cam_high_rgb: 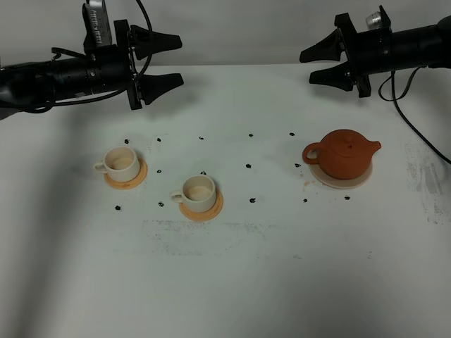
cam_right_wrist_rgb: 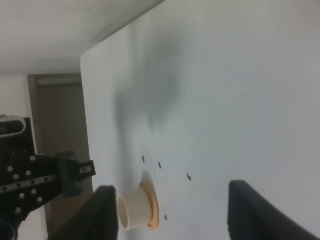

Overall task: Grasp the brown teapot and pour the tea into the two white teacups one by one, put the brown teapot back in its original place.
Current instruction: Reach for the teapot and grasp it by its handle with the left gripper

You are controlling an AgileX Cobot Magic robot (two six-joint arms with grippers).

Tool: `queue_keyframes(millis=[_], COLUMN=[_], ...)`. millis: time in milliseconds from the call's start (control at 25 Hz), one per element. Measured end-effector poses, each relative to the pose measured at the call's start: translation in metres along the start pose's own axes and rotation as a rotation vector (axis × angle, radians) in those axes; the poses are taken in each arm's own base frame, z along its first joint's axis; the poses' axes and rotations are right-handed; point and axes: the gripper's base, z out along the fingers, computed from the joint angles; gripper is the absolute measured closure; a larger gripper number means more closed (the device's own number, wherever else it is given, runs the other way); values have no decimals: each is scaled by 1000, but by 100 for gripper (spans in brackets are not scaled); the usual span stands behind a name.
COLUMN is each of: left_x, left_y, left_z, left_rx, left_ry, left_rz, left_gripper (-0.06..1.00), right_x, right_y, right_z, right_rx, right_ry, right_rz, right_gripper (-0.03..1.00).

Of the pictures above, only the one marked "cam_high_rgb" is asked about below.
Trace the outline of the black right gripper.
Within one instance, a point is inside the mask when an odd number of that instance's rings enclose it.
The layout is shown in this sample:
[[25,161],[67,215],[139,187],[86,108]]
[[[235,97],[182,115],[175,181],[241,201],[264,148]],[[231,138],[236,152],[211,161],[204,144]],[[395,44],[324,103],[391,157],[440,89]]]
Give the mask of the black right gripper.
[[[380,10],[386,13],[384,7],[380,6],[377,11]],[[336,29],[319,43],[302,51],[299,61],[340,61],[342,52],[345,52],[347,61],[312,72],[309,83],[346,92],[356,87],[360,98],[368,97],[371,95],[369,76],[383,72],[384,58],[390,55],[391,27],[357,32],[347,13],[337,15],[334,24]]]

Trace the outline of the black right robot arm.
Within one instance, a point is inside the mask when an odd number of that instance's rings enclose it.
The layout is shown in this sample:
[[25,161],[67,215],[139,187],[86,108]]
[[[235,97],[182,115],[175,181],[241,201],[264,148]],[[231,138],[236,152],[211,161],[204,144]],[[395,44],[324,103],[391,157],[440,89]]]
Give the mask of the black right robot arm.
[[347,61],[311,73],[309,82],[346,92],[357,88],[360,98],[371,96],[369,76],[410,68],[450,67],[450,17],[435,25],[393,32],[385,9],[366,19],[367,31],[356,31],[348,13],[336,15],[335,30],[301,52],[299,61]]

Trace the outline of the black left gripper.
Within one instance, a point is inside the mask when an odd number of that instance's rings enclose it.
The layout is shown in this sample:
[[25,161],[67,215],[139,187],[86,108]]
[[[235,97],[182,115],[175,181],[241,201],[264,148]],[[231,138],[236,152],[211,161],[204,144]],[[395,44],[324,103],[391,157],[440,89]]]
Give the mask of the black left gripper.
[[130,108],[137,110],[142,107],[140,99],[149,105],[160,96],[184,85],[180,73],[143,75],[138,84],[133,82],[137,76],[133,51],[137,60],[142,60],[157,53],[180,49],[183,43],[179,35],[129,25],[126,20],[116,20],[113,24],[118,42],[109,46],[97,46],[92,29],[87,28],[83,46],[89,59],[87,79],[94,94],[125,89]]

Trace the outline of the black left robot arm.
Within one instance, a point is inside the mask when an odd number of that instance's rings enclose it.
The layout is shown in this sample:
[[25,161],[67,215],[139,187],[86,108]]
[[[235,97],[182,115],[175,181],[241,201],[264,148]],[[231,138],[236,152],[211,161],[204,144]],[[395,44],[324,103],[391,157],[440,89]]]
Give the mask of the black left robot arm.
[[135,62],[180,49],[180,36],[114,21],[116,43],[84,41],[83,54],[54,47],[50,61],[10,65],[1,69],[1,118],[18,112],[45,113],[57,106],[94,103],[126,93],[132,110],[149,105],[183,85],[182,75],[148,75]]

